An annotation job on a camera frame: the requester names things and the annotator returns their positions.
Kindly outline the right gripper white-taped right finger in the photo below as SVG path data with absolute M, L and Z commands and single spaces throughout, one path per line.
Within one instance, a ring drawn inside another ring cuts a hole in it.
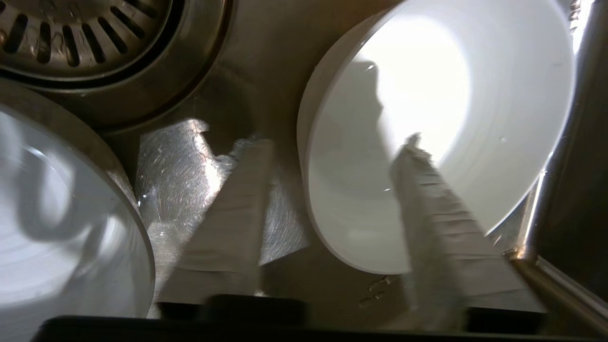
M 547 310 L 410 135 L 391 165 L 424 331 L 538 331 Z

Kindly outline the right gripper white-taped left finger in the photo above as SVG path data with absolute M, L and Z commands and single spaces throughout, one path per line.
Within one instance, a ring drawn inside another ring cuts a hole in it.
M 254 142 L 239 161 L 185 245 L 158 303 L 202 304 L 215 295 L 252 296 L 271 191 L 274 144 Z

